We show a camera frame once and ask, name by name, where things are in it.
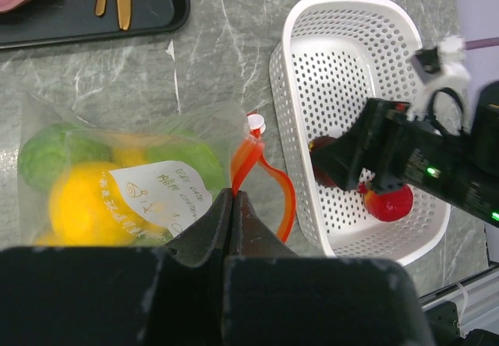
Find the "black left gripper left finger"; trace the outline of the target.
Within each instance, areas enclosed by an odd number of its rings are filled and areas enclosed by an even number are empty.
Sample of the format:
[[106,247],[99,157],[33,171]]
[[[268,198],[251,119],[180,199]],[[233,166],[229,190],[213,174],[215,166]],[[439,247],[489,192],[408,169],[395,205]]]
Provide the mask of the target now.
[[232,205],[231,189],[222,189],[209,210],[166,245],[179,263],[221,264],[230,240]]

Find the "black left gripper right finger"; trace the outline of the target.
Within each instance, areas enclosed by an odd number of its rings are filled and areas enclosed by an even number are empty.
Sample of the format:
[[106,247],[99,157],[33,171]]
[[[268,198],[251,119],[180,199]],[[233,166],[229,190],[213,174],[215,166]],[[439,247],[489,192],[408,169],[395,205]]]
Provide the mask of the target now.
[[258,258],[297,257],[257,216],[246,192],[234,198],[229,254]]

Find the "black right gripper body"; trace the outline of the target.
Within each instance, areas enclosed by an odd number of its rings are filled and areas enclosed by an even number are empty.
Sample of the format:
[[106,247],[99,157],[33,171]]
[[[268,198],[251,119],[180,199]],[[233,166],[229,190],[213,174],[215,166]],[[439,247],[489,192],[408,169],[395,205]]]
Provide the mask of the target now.
[[439,95],[459,107],[459,95],[445,87],[433,92],[426,108],[431,128],[425,130],[403,118],[385,118],[388,130],[367,153],[366,169],[392,175],[466,213],[498,226],[498,83],[479,92],[471,132],[451,134],[437,120]]

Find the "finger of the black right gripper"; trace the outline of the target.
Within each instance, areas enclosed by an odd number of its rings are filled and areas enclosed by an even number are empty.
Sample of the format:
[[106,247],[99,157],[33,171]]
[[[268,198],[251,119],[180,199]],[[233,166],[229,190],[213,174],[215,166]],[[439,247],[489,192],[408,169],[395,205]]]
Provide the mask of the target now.
[[369,190],[377,195],[384,195],[400,190],[405,183],[395,175],[388,172],[376,172],[370,180]]
[[364,168],[363,158],[377,134],[378,99],[370,98],[350,130],[337,138],[325,151],[330,155],[333,175],[344,186],[354,190]]

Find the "clear zip top bag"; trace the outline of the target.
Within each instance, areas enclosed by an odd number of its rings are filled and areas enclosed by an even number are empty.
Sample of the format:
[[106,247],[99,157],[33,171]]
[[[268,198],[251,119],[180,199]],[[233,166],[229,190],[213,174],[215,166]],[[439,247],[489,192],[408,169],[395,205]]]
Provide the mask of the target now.
[[[111,172],[126,204],[144,223],[128,245],[163,245],[199,220],[214,203],[212,195],[196,170],[181,161],[150,163],[147,148],[165,143],[170,136],[206,143],[225,170],[226,186],[232,192],[242,187],[260,192],[274,180],[278,199],[283,203],[277,237],[286,242],[296,214],[296,193],[290,178],[268,164],[264,156],[264,118],[245,113],[234,102],[221,102],[182,115],[172,115],[142,129],[105,129],[69,111],[36,97],[22,104],[20,148],[44,127],[68,122],[88,129],[88,135],[111,149],[111,160],[119,168]],[[41,192],[25,183],[18,172],[20,240],[41,246],[128,246],[66,245],[57,239],[48,213],[50,192]]]

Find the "yellow orange fruit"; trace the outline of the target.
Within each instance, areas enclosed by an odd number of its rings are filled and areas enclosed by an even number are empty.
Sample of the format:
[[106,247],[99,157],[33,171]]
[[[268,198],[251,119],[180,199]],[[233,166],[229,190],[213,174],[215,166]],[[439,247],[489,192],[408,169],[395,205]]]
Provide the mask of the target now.
[[48,213],[57,239],[66,245],[128,245],[144,219],[123,200],[111,172],[117,164],[74,164],[55,181]]

